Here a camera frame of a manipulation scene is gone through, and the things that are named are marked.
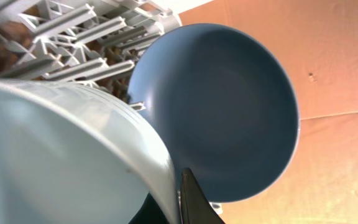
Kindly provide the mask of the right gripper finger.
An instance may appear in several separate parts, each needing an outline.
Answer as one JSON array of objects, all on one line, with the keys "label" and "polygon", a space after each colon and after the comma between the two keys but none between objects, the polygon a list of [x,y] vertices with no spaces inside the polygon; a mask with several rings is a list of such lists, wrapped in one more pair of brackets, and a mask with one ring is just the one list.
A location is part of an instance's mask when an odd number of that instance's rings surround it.
[{"label": "right gripper finger", "polygon": [[190,168],[181,173],[180,209],[184,224],[224,224],[207,201]]}]

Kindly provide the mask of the large blue plate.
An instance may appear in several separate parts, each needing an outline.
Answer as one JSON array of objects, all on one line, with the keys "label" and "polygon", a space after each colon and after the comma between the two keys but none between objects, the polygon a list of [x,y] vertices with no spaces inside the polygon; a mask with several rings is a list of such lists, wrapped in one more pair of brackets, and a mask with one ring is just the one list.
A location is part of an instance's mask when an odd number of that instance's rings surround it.
[{"label": "large blue plate", "polygon": [[191,169],[210,202],[261,193],[294,155],[300,116],[288,75],[237,29],[192,24],[164,34],[137,62],[127,93],[144,104],[176,175]]}]

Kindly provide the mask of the light blue rice bowl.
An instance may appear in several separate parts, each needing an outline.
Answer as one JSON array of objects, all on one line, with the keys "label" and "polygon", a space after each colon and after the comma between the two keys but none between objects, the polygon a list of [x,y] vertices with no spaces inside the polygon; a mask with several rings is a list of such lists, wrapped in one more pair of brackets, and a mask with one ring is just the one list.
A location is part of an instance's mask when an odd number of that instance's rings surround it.
[{"label": "light blue rice bowl", "polygon": [[180,221],[153,127],[87,86],[0,80],[0,223],[129,223],[151,196]]}]

